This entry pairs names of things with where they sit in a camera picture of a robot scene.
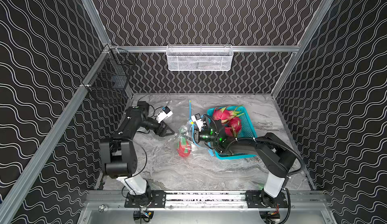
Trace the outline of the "zip-top bag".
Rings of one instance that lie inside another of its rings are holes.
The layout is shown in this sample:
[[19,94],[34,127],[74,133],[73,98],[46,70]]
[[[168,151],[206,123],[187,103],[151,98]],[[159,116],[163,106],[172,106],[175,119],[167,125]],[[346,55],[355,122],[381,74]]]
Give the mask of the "zip-top bag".
[[185,138],[191,145],[191,154],[186,158],[196,158],[205,155],[214,156],[214,151],[206,146],[204,142],[200,142],[199,144],[193,142],[193,131],[194,129],[192,127],[191,120],[180,127],[176,137],[176,151],[179,141],[182,138]]
[[158,107],[156,111],[156,116],[162,110],[163,107],[167,106],[173,112],[173,115],[163,122],[173,123],[175,125],[185,124],[189,121],[189,103],[188,100],[183,100],[182,102],[169,100],[167,103],[163,104],[161,107]]

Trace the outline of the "dragon fruit bag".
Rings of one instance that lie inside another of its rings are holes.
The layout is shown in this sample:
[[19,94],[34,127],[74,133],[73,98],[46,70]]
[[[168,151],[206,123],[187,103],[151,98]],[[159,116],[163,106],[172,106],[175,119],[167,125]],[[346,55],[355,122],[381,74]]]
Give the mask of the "dragon fruit bag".
[[222,124],[228,123],[230,120],[244,115],[242,110],[239,110],[241,106],[237,106],[235,109],[229,109],[229,107],[216,108],[213,112],[212,119],[219,120]]
[[177,153],[180,157],[183,158],[186,158],[191,154],[191,145],[185,138],[182,138],[179,141],[177,146]]
[[232,128],[236,135],[238,135],[241,132],[242,129],[242,123],[241,119],[239,117],[234,117],[228,122],[228,127]]
[[237,138],[238,133],[233,127],[225,127],[224,131],[227,136]]

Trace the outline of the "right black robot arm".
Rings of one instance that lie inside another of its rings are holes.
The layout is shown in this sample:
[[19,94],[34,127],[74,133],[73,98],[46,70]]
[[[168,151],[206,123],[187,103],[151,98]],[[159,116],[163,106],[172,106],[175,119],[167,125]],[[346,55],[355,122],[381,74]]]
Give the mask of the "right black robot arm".
[[226,156],[258,156],[269,171],[261,194],[264,200],[277,198],[286,189],[290,177],[305,168],[302,157],[270,132],[261,137],[231,137],[226,135],[224,127],[220,130],[207,127],[194,130],[192,140],[203,142],[209,149]]

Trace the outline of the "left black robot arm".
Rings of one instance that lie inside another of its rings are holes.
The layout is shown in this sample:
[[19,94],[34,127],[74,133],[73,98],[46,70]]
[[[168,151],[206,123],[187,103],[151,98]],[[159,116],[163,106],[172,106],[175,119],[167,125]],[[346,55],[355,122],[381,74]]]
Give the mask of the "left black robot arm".
[[161,108],[156,118],[149,116],[149,110],[150,104],[145,101],[129,107],[116,133],[100,144],[102,172],[121,182],[128,190],[126,200],[129,206],[148,207],[154,202],[150,185],[137,171],[136,133],[140,128],[145,128],[160,137],[175,134],[164,122],[173,115],[167,106]]

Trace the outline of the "teal plastic basket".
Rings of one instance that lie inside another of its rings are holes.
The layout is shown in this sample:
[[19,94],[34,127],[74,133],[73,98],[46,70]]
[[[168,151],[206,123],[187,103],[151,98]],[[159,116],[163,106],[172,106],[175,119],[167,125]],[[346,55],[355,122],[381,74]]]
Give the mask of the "teal plastic basket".
[[[228,106],[229,109],[235,109],[237,106]],[[215,108],[211,108],[207,110],[207,114],[212,117],[213,112]],[[256,131],[254,130],[254,126],[250,120],[250,117],[248,115],[247,110],[243,105],[239,108],[239,110],[242,110],[244,112],[244,115],[240,116],[239,118],[241,119],[242,123],[242,129],[241,132],[237,135],[237,138],[253,138],[257,137]]]

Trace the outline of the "white mesh wall basket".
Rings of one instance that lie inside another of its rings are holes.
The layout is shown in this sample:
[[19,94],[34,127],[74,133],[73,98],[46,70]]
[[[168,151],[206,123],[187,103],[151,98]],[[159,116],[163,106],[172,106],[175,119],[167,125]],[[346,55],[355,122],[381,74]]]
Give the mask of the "white mesh wall basket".
[[170,71],[229,71],[234,51],[231,45],[168,45]]

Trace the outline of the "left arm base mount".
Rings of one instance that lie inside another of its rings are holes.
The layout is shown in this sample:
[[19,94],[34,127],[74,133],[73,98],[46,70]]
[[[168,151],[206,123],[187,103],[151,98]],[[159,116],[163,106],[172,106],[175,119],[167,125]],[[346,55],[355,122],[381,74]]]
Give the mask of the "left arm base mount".
[[142,195],[128,194],[125,208],[165,208],[166,192],[151,191]]

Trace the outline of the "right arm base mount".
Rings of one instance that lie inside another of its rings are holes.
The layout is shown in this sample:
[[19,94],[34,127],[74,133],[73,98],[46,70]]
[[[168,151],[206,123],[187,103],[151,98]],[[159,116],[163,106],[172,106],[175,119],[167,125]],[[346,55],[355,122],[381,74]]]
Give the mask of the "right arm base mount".
[[248,208],[287,208],[289,206],[286,195],[280,192],[279,195],[274,198],[268,195],[265,191],[247,191],[246,202]]

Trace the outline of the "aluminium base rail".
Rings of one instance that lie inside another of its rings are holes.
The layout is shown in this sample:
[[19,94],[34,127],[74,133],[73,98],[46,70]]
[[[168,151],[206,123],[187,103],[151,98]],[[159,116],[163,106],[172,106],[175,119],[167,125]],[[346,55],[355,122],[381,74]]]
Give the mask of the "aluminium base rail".
[[[91,191],[84,208],[87,210],[140,210],[138,204],[132,203],[124,195],[126,191],[102,190]],[[245,211],[245,210],[283,210],[328,211],[326,198],[320,191],[291,191],[290,195],[281,193],[271,206],[263,206],[257,191],[231,190],[165,190],[153,191],[153,201],[147,210],[183,211]]]

